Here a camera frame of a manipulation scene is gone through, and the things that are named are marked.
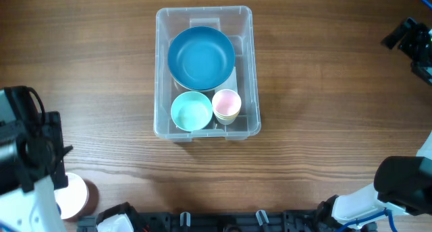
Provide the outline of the lilac cup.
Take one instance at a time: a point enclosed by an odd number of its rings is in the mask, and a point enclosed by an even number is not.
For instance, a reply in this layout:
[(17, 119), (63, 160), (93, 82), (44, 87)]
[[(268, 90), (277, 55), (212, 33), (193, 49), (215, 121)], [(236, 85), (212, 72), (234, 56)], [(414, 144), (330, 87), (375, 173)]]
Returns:
[(75, 173), (66, 173), (68, 185), (54, 191), (55, 201), (60, 208), (63, 220), (78, 215), (86, 206), (89, 197), (88, 186), (83, 178)]

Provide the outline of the cream bowl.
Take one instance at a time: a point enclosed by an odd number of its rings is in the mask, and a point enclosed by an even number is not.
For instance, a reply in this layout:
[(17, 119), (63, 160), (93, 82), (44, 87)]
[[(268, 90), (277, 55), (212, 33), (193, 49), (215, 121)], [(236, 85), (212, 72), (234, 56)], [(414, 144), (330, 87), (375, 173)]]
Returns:
[(185, 91), (210, 92), (210, 91), (214, 90), (214, 88), (205, 89), (205, 90), (188, 88), (188, 87), (182, 85), (181, 83), (179, 83), (175, 78), (172, 78), (172, 80), (173, 80), (173, 85), (174, 85), (175, 89), (178, 90), (178, 91), (183, 91), (183, 92), (185, 92)]

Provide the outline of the mint green cup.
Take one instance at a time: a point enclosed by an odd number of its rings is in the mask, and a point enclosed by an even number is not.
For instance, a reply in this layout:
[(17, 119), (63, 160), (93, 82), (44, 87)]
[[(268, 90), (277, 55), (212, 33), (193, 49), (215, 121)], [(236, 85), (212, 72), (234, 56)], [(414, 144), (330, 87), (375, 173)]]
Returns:
[(171, 119), (183, 131), (193, 132), (203, 129), (212, 118), (213, 106), (203, 93), (184, 92), (171, 104)]

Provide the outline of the clear plastic storage container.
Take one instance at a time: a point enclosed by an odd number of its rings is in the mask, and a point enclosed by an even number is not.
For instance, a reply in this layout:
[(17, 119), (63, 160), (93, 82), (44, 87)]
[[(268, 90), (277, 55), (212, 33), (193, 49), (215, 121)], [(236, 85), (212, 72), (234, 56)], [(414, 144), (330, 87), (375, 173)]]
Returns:
[[(242, 99), (242, 106), (236, 120), (230, 125), (222, 125), (218, 120), (212, 119), (204, 129), (185, 132), (171, 119), (171, 104), (184, 92), (176, 90), (173, 85), (167, 54), (172, 40), (182, 31), (195, 26), (215, 28), (231, 40), (236, 53), (238, 94)], [(259, 133), (261, 113), (252, 11), (249, 7), (170, 7), (157, 12), (153, 129), (158, 138), (172, 142), (191, 142), (195, 138), (213, 137), (245, 140)]]

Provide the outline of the cream cup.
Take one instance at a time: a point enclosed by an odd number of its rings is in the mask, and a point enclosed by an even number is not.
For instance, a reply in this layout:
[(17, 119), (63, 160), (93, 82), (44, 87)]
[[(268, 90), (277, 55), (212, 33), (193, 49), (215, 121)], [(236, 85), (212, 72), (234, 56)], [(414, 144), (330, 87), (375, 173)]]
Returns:
[(233, 118), (233, 119), (223, 119), (223, 118), (219, 118), (219, 117), (216, 117), (216, 119), (222, 125), (230, 125), (230, 124), (232, 124), (236, 120), (235, 118)]

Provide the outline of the dark blue bowl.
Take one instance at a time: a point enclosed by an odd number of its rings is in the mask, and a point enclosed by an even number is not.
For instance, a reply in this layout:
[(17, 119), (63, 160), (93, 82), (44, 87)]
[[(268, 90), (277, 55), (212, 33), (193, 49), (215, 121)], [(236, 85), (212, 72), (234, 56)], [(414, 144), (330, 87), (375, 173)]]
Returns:
[(188, 88), (199, 90), (216, 88), (224, 83), (235, 62), (231, 40), (208, 26), (196, 26), (179, 33), (167, 54), (172, 77)]

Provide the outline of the pink cup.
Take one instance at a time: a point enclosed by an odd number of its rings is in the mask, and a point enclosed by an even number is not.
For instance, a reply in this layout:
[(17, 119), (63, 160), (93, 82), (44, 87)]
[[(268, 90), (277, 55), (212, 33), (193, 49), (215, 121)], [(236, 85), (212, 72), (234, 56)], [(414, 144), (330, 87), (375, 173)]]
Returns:
[(223, 117), (231, 117), (240, 112), (242, 99), (240, 95), (230, 89), (223, 89), (215, 93), (212, 99), (213, 111)]

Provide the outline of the yellow cup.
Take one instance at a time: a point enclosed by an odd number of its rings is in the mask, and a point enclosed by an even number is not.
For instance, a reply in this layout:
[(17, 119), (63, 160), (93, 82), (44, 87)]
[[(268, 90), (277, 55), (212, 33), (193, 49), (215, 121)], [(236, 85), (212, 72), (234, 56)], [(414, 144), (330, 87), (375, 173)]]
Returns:
[(215, 114), (215, 116), (219, 119), (223, 119), (223, 120), (231, 120), (231, 119), (235, 119), (240, 111), (234, 113), (233, 115), (222, 115), (219, 114), (217, 111), (213, 111), (213, 113)]

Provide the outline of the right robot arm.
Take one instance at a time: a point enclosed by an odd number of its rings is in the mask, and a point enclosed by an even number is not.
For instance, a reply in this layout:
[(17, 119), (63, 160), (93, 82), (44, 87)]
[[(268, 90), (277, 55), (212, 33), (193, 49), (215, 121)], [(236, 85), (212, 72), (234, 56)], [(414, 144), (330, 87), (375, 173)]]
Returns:
[[(398, 47), (411, 59), (411, 71), (431, 83), (431, 29), (406, 18), (382, 45)], [(415, 156), (389, 156), (377, 169), (374, 181), (358, 191), (334, 196), (316, 209), (315, 231), (360, 231), (387, 218), (392, 230), (395, 216), (431, 214), (431, 138)]]

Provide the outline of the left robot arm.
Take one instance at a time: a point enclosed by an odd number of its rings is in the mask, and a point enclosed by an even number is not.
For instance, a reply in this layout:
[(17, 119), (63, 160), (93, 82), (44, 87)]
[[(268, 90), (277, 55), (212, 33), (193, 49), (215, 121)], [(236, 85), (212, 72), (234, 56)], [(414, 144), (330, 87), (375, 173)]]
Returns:
[(1, 230), (65, 231), (55, 190), (68, 186), (61, 117), (35, 89), (1, 89)]

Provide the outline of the white label in container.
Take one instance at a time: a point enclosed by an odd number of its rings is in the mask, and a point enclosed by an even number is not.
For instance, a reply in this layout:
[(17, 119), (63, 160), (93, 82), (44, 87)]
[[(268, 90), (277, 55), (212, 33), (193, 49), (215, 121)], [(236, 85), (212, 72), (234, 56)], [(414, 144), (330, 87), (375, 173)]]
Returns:
[(220, 86), (215, 88), (215, 92), (219, 92), (220, 90), (224, 90), (224, 89), (229, 89), (229, 90), (233, 90), (234, 92), (238, 92), (237, 74), (236, 74), (235, 67), (233, 68), (229, 78)]

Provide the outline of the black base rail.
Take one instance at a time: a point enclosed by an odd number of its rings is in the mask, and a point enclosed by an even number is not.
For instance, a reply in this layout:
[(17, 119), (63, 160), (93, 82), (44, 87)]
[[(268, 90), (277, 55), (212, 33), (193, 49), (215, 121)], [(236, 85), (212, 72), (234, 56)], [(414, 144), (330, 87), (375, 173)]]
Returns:
[(262, 222), (256, 213), (192, 214), (190, 222), (182, 222), (179, 214), (141, 212), (141, 231), (151, 232), (335, 232), (342, 228), (337, 222), (326, 224), (315, 210), (285, 210), (267, 213)]

